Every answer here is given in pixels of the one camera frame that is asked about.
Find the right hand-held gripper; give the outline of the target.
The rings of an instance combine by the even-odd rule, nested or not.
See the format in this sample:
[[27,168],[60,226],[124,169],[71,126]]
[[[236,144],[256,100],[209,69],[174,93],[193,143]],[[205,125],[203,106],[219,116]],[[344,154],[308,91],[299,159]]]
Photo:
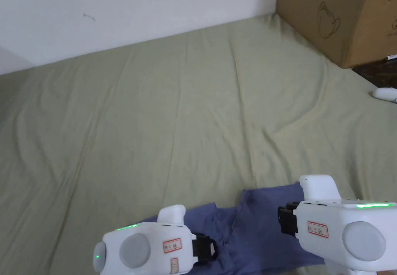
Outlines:
[[397,204],[344,199],[329,175],[303,175],[304,199],[278,208],[283,234],[323,258],[332,275],[397,269]]

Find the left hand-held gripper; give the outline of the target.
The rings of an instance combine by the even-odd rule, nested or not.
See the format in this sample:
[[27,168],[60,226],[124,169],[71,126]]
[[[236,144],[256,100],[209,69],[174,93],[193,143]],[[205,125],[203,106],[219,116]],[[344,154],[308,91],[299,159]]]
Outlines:
[[215,240],[193,233],[184,223],[186,208],[162,208],[156,222],[141,222],[106,233],[93,252],[101,275],[183,275],[215,261]]

